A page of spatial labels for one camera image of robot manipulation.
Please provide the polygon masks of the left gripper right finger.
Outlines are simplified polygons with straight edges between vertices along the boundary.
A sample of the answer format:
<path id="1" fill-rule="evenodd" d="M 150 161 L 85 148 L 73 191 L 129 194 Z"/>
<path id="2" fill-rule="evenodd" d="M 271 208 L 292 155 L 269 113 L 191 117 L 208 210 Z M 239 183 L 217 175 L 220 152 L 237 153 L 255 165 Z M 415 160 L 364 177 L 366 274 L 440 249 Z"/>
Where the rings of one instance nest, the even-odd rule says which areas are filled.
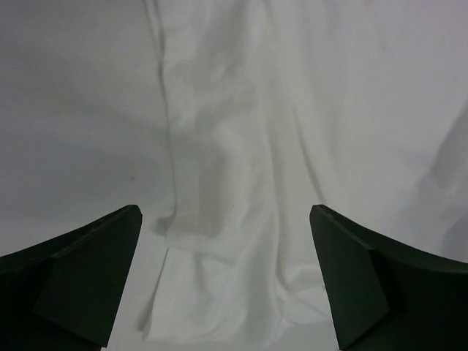
<path id="1" fill-rule="evenodd" d="M 340 350 L 467 349 L 466 263 L 325 205 L 313 205 L 309 220 Z"/>

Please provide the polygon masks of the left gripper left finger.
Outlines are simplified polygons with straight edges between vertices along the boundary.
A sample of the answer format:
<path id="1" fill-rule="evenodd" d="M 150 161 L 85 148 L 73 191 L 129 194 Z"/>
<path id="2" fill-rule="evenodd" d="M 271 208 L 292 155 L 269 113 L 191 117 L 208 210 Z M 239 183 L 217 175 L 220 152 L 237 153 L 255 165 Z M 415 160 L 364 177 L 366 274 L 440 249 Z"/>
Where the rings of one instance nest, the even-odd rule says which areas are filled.
<path id="1" fill-rule="evenodd" d="M 126 205 L 1 257 L 1 349 L 106 348 L 141 226 Z"/>

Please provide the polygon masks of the white t shirt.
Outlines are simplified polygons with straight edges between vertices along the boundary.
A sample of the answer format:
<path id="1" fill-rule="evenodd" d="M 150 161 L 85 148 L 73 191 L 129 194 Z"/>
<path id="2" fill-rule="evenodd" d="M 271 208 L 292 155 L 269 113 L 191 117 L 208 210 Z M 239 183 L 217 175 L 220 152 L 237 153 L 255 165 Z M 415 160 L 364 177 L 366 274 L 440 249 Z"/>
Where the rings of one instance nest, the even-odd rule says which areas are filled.
<path id="1" fill-rule="evenodd" d="M 324 204 L 467 259 L 465 1 L 148 1 L 175 205 L 146 325 L 269 345 L 331 319 Z"/>

